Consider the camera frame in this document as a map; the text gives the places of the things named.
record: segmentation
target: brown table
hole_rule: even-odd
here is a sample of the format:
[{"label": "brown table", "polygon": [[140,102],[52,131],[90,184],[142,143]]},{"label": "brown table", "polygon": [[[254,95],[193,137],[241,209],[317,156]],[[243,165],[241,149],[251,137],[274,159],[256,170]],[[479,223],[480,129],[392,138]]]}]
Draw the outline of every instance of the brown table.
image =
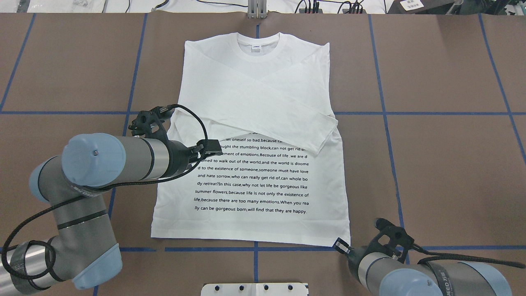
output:
[{"label": "brown table", "polygon": [[[525,29],[524,17],[486,15],[2,14],[0,238],[46,208],[28,177],[72,136],[122,135],[137,111],[177,101],[185,40],[283,32],[331,43],[354,245],[384,217],[433,250],[526,262],[526,39],[503,34]],[[204,283],[255,281],[368,295],[337,252],[152,239],[155,186],[105,198],[122,272],[95,290],[68,281],[41,295],[199,295]],[[53,235],[47,215],[14,243]],[[516,295],[526,290],[524,270],[498,269]]]}]

